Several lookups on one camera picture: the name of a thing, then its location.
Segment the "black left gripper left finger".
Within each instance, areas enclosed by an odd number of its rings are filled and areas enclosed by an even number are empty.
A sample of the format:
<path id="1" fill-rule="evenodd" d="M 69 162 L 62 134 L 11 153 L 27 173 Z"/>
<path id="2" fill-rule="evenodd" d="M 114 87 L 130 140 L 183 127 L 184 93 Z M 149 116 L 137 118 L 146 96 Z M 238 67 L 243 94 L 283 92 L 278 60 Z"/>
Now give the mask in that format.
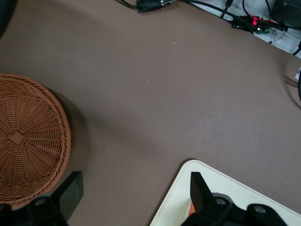
<path id="1" fill-rule="evenodd" d="M 0 205 L 2 226 L 66 226 L 84 195 L 82 171 L 72 172 L 51 194 L 39 196 L 18 209 Z"/>

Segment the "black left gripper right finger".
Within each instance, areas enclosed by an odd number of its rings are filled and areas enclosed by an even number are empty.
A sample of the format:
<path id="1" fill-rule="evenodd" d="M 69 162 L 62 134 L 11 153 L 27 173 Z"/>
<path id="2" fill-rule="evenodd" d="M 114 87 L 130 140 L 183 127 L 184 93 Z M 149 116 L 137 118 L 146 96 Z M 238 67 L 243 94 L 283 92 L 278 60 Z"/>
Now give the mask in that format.
<path id="1" fill-rule="evenodd" d="M 271 207 L 252 203 L 246 210 L 223 196 L 214 196 L 201 173 L 190 175 L 190 198 L 194 212 L 183 226 L 286 226 Z"/>

